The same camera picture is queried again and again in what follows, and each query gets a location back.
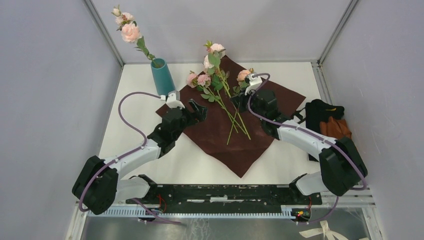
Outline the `pale pink rose stem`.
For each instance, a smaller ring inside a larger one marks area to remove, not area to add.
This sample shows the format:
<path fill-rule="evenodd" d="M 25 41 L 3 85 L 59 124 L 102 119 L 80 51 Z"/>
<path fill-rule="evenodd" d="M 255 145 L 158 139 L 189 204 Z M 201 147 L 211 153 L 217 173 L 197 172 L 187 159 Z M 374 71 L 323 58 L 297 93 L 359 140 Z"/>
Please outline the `pale pink rose stem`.
<path fill-rule="evenodd" d="M 230 73 L 228 71 L 224 71 L 224 69 L 221 67 L 223 58 L 226 56 L 226 48 L 222 44 L 213 43 L 210 40 L 206 41 L 204 47 L 206 48 L 207 54 L 203 60 L 203 74 L 214 77 L 214 80 L 219 80 L 221 83 L 223 83 L 223 88 L 219 92 L 224 102 L 225 97 L 230 98 L 234 95 L 233 87 L 230 87 L 228 82 Z"/>

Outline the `black ribbon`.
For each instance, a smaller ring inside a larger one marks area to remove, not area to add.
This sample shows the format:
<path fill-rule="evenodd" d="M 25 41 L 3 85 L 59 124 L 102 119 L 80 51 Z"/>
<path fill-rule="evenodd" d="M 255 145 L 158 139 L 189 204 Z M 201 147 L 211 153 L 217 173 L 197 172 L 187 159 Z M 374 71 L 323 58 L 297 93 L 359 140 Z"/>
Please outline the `black ribbon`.
<path fill-rule="evenodd" d="M 302 115 L 302 112 L 305 110 L 305 107 L 296 110 L 290 117 L 292 120 L 294 120 L 297 124 L 302 124 L 306 121 L 306 117 Z"/>

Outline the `red paper bouquet wrapper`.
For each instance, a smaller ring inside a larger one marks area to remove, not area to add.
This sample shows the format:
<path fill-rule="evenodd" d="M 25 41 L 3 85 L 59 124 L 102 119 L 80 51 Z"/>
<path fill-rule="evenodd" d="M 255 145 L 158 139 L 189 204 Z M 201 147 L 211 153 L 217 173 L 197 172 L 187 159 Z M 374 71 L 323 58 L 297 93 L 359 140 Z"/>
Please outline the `red paper bouquet wrapper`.
<path fill-rule="evenodd" d="M 180 92 L 180 99 L 187 102 L 195 100 L 207 107 L 205 121 L 184 130 L 190 138 L 207 155 L 226 165 L 238 177 L 242 178 L 252 164 L 270 147 L 275 140 L 267 135 L 261 121 L 249 113 L 241 112 L 232 123 L 235 107 L 229 100 L 224 89 L 219 91 L 225 108 L 216 102 L 203 98 L 203 90 L 197 90 L 187 84 L 190 73 L 203 75 L 200 64 L 172 64 L 171 73 Z"/>

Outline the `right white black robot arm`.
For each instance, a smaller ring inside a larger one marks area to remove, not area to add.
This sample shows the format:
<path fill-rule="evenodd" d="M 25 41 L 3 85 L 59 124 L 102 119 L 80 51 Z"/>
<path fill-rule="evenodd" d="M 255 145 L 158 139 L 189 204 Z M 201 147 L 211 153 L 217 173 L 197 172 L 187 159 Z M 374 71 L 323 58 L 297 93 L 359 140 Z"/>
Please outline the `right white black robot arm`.
<path fill-rule="evenodd" d="M 240 112 L 249 111 L 259 118 L 267 135 L 290 143 L 318 160 L 318 172 L 306 173 L 292 181 L 295 187 L 289 189 L 288 196 L 293 203 L 302 204 L 314 193 L 331 192 L 341 197 L 350 190 L 366 189 L 368 170 L 350 138 L 336 139 L 302 127 L 279 111 L 271 90 L 240 93 L 230 101 Z"/>

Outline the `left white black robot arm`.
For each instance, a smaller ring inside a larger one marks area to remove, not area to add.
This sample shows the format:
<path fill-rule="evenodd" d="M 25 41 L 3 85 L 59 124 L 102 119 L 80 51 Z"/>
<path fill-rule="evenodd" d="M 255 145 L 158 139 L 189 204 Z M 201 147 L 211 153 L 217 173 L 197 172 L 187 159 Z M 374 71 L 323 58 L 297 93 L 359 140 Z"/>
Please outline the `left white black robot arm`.
<path fill-rule="evenodd" d="M 77 177 L 72 194 L 78 198 L 82 212 L 95 215 L 104 213 L 111 205 L 132 198 L 145 204 L 153 203 L 157 190 L 141 177 L 124 179 L 140 166 L 166 155 L 176 145 L 177 139 L 187 127 L 203 122 L 208 109 L 188 101 L 189 111 L 181 103 L 171 107 L 162 116 L 161 123 L 149 134 L 146 141 L 126 153 L 101 159 L 94 155 L 83 166 Z"/>

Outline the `single peach rose stem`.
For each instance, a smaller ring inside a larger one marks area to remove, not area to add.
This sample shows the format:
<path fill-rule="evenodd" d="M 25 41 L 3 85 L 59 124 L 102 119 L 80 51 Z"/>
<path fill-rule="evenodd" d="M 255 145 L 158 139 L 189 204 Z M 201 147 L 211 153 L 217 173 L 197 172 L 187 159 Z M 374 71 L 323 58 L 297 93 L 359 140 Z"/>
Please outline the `single peach rose stem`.
<path fill-rule="evenodd" d="M 242 70 L 242 71 L 239 72 L 239 74 L 237 75 L 237 78 L 236 78 L 238 86 L 233 87 L 233 92 L 234 92 L 233 96 L 234 97 L 236 96 L 236 94 L 240 94 L 242 92 L 243 88 L 246 88 L 248 86 L 248 83 L 245 80 L 245 78 L 249 74 L 252 74 L 252 73 L 254 73 L 253 68 L 245 69 L 245 70 Z M 238 123 L 237 118 L 241 121 L 241 127 L 240 127 L 241 131 L 248 137 L 249 140 L 251 139 L 249 132 L 248 132 L 248 130 L 247 130 L 247 128 L 246 128 L 246 126 L 243 122 L 243 119 L 241 118 L 241 115 L 239 113 L 239 107 L 237 106 L 235 108 L 235 113 L 233 115 L 233 119 L 231 120 L 231 128 L 230 128 L 228 138 L 227 138 L 227 142 L 226 142 L 227 145 L 229 145 L 229 143 L 230 143 L 230 139 L 232 137 L 233 130 L 237 130 L 237 126 L 236 126 L 237 123 Z"/>

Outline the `pink double rose stem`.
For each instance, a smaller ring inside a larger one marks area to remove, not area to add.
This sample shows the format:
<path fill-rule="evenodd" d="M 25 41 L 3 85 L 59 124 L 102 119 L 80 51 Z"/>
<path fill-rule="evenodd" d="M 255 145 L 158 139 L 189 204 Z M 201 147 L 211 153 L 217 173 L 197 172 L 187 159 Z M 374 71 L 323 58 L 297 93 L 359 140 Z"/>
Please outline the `pink double rose stem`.
<path fill-rule="evenodd" d="M 194 71 L 190 71 L 186 79 L 186 85 L 192 89 L 196 89 L 200 92 L 200 96 L 203 99 L 210 103 L 217 103 L 220 108 L 225 111 L 231 122 L 229 136 L 231 136 L 233 130 L 238 133 L 238 129 L 240 129 L 245 135 L 248 135 L 247 130 L 237 121 L 237 113 L 232 114 L 225 106 L 224 100 L 220 94 L 220 90 L 224 85 L 220 80 L 214 80 L 214 77 L 205 73 L 196 74 Z"/>

